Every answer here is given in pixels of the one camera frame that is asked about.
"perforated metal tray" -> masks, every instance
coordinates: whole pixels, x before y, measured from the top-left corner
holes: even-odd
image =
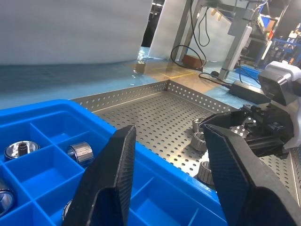
[[[74,101],[118,129],[134,123],[137,126],[137,141],[192,177],[198,173],[200,162],[208,159],[207,153],[202,155],[189,145],[193,136],[192,120],[235,110],[170,80]],[[246,135],[242,126],[232,128],[232,131]],[[295,180],[295,174],[301,170],[298,153],[298,150],[292,151],[285,160],[273,155],[261,158],[297,202],[301,190],[298,184],[301,181]]]

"floor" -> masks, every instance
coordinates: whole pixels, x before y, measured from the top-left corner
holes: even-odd
[[[175,66],[166,60],[147,57],[141,47],[133,62],[95,65],[30,65],[0,68],[0,109],[52,99],[72,99],[172,79],[198,92],[239,108],[248,103],[228,94],[228,89],[201,80],[199,72]],[[220,70],[221,63],[208,62],[204,72]],[[227,81],[238,79],[230,72]],[[242,76],[243,81],[258,86]]]

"metal frame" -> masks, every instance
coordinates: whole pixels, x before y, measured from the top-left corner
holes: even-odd
[[[198,153],[190,146],[192,120],[235,110],[171,80],[73,101],[117,129],[135,123],[139,143],[192,177],[197,175],[200,163],[208,160],[207,152]],[[247,135],[242,126],[231,130],[241,136]],[[300,156],[299,150],[292,150],[285,160],[273,155],[260,158],[276,173],[298,203],[301,197]]]

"cylindrical metal part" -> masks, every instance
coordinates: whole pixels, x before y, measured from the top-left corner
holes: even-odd
[[[94,160],[92,148],[87,142],[69,146],[67,154],[83,168],[87,168]]]
[[[194,133],[200,132],[199,131],[199,125],[204,119],[194,119],[192,120],[192,131]]]
[[[198,179],[206,185],[214,185],[209,161],[202,161],[198,170]]]
[[[12,208],[14,202],[14,191],[0,178],[0,217]]]
[[[9,161],[11,159],[16,159],[18,157],[20,157],[19,155],[19,145],[22,144],[21,146],[23,146],[24,144],[27,146],[27,152],[26,149],[23,146],[23,150],[21,150],[21,155],[24,154],[28,154],[31,152],[34,152],[36,150],[38,150],[40,148],[40,146],[36,143],[34,143],[33,141],[18,141],[15,142],[13,144],[11,144],[10,146],[8,146],[5,151],[4,151],[4,161]]]
[[[207,146],[206,146],[204,133],[203,132],[194,133],[190,145],[197,151],[201,153],[205,153],[207,151]]]
[[[65,205],[65,207],[64,207],[64,209],[63,209],[63,214],[62,214],[62,219],[63,219],[63,221],[64,221],[64,219],[65,219],[65,217],[66,217],[66,215],[67,215],[67,212],[68,212],[68,209],[69,209],[69,207],[70,207],[70,205],[71,205],[71,202],[72,202],[72,200],[70,200],[70,201]]]

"blue plastic bin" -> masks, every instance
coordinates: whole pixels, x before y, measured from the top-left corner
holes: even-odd
[[[94,155],[115,129],[78,104],[49,101],[0,111],[0,150],[20,140],[41,149],[4,162],[0,176],[16,202],[0,226],[62,224],[64,206],[76,192],[84,169],[67,154],[69,145],[88,142]],[[215,191],[136,143],[129,226],[225,226]]]

